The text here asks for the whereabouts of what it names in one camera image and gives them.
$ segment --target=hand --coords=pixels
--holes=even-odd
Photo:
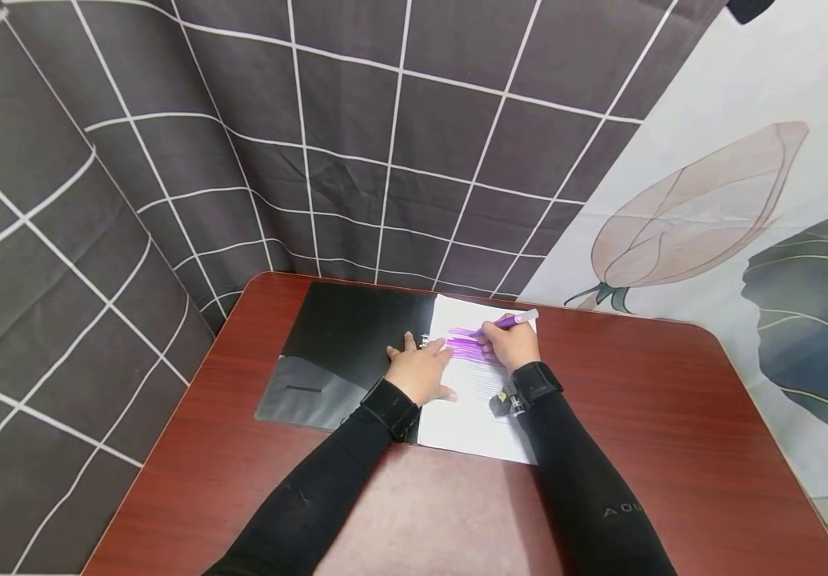
[[[385,380],[393,383],[418,406],[435,398],[455,402],[455,390],[439,383],[446,364],[452,358],[451,348],[442,349],[445,344],[446,340],[439,338],[418,350],[414,335],[405,333],[403,352],[388,346],[391,365],[385,373]]]
[[[504,314],[500,318],[509,316],[512,314]],[[542,359],[538,352],[538,338],[527,322],[519,323],[509,330],[501,330],[493,322],[484,322],[477,341],[484,345],[486,354],[496,354],[510,374],[526,364],[540,362]]]

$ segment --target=purple highlighter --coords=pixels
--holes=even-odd
[[[531,310],[524,311],[522,314],[516,314],[515,316],[508,316],[505,318],[501,318],[494,322],[494,326],[500,328],[501,330],[506,330],[512,328],[516,325],[521,325],[523,322],[528,322],[529,320],[535,320],[538,318],[538,310],[535,308]],[[473,332],[468,334],[470,338],[476,338],[477,336],[481,335],[481,330],[478,329],[477,332]]]

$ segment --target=wooden table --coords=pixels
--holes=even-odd
[[[244,290],[86,566],[201,574],[324,438],[252,413],[316,278]],[[703,328],[545,308],[542,358],[680,574],[828,575],[828,536]],[[561,574],[531,468],[395,445],[318,574]]]

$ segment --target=black binder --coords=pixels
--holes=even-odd
[[[333,430],[388,370],[385,346],[430,334],[434,294],[312,282],[256,419]],[[414,424],[407,441],[416,441]]]

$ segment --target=black arm sleeve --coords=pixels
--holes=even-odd
[[[521,388],[533,382],[520,378],[544,377],[519,369],[513,381]],[[638,499],[564,396],[545,394],[517,419],[538,462],[548,515],[580,574],[676,574]]]
[[[359,407],[287,475],[203,576],[311,574],[393,439]]]

